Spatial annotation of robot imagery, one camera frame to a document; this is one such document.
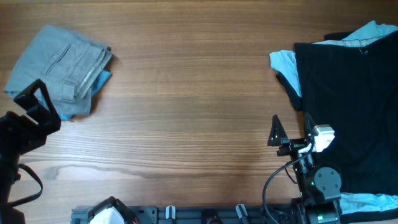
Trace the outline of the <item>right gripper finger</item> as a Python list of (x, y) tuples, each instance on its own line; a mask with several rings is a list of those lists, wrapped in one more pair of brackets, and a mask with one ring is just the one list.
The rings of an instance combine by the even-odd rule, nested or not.
[(308, 112), (304, 113), (304, 133), (306, 137), (312, 135), (313, 128), (316, 125), (310, 114)]
[(287, 141), (288, 137), (284, 130), (284, 127), (280, 122), (279, 117), (275, 114), (272, 117), (271, 131), (269, 134), (267, 145), (276, 147), (285, 144)]

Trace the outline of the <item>grey shorts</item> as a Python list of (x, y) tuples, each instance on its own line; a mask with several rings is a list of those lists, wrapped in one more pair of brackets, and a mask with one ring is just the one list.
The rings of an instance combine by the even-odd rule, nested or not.
[(40, 79), (59, 114), (87, 115), (96, 81), (112, 56), (106, 44), (46, 25), (19, 57), (4, 92), (13, 98)]

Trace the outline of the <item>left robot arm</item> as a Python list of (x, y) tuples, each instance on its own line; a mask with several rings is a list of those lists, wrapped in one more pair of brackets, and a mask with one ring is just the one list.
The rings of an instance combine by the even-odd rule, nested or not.
[(38, 199), (36, 194), (10, 202), (9, 195), (15, 182), (21, 179), (19, 170), (26, 171), (40, 187), (42, 181), (27, 165), (21, 164), (21, 155), (45, 145), (47, 136), (59, 131), (61, 119), (50, 101), (45, 83), (37, 79), (14, 98), (26, 114), (8, 111), (1, 117), (1, 223), (25, 223), (25, 215), (16, 209)]

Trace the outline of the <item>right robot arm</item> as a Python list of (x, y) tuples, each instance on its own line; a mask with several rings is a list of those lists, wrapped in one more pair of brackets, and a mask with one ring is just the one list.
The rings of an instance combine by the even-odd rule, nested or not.
[[(328, 124), (315, 124), (305, 114), (305, 137), (290, 139), (275, 114), (272, 117), (268, 146), (278, 147), (277, 156), (289, 156), (290, 161), (278, 168), (267, 179), (262, 191), (262, 207), (267, 223), (340, 223), (341, 176), (337, 170), (322, 165), (315, 156), (326, 149), (335, 138), (335, 131)], [(283, 212), (269, 206), (267, 187), (282, 170), (292, 167), (300, 197), (293, 198)]]

